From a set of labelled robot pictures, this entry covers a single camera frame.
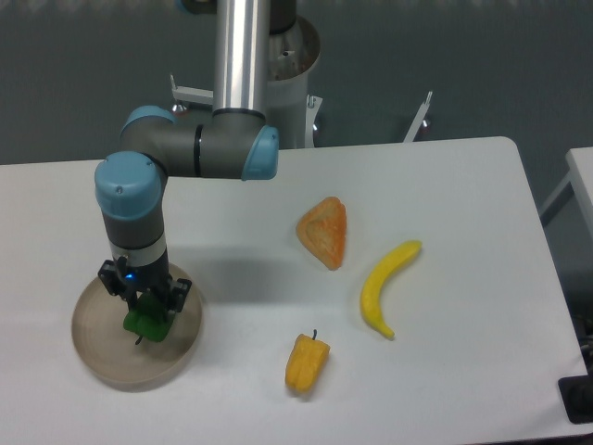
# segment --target yellow banana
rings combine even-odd
[[[423,243],[417,240],[406,241],[385,255],[368,276],[360,292],[360,313],[367,324],[393,340],[395,333],[385,323],[379,297],[385,280],[396,271],[412,262],[420,252]]]

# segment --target orange triangle food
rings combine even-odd
[[[300,219],[296,236],[330,271],[338,269],[346,246],[346,207],[337,197],[327,197]]]

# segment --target white table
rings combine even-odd
[[[557,381],[586,370],[514,143],[488,138],[283,152],[269,182],[171,179],[170,259],[205,294],[195,355],[169,384],[95,379],[70,317],[109,250],[96,161],[0,167],[0,443],[494,442],[572,425]],[[300,246],[300,215],[347,206],[343,267]],[[385,340],[360,318],[376,261],[423,253],[383,294]],[[305,399],[284,388],[295,338],[330,360]]]

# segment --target metal tube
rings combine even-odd
[[[227,108],[265,115],[270,0],[219,0],[214,113]]]

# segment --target yellow bell pepper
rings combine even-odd
[[[284,381],[289,388],[297,392],[307,392],[311,389],[330,354],[329,345],[316,340],[316,336],[316,329],[313,330],[313,338],[304,334],[298,336],[288,359]]]

